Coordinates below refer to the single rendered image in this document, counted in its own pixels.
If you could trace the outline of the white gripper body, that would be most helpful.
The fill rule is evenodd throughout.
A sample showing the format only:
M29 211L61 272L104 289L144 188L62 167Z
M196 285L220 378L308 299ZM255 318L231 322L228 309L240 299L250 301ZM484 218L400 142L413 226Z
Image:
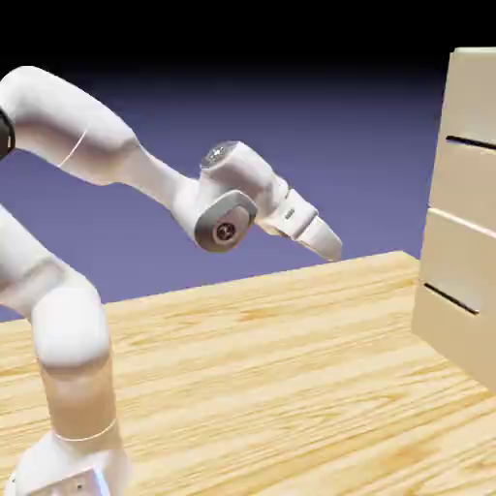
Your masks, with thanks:
M339 262L342 256L342 241L332 228L319 216L315 216L298 243L328 262Z

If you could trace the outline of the light wood cabinet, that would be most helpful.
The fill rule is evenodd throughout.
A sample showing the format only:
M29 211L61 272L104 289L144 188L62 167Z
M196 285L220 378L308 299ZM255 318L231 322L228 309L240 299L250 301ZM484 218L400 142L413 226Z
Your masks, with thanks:
M412 331L496 394L496 46L449 57Z

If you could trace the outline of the light wood drawer front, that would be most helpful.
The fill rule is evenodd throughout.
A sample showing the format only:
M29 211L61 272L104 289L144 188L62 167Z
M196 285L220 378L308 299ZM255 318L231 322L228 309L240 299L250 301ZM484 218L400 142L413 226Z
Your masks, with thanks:
M496 394L496 309L470 313L421 285L412 333Z
M496 232L429 210L420 280L476 313L496 306Z
M496 150L441 142L429 206L496 232Z
M449 56L440 134L496 147L496 47Z

